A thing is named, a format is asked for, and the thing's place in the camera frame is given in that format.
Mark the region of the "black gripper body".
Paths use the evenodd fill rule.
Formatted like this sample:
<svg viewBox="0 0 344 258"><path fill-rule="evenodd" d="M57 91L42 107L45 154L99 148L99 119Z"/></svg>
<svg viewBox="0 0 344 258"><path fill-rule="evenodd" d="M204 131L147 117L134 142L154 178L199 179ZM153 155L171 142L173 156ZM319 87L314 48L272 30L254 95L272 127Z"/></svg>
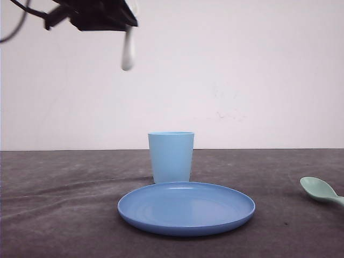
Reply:
<svg viewBox="0 0 344 258"><path fill-rule="evenodd" d="M49 30L66 18L80 31L125 31L138 21L125 1L65 0L44 17Z"/></svg>

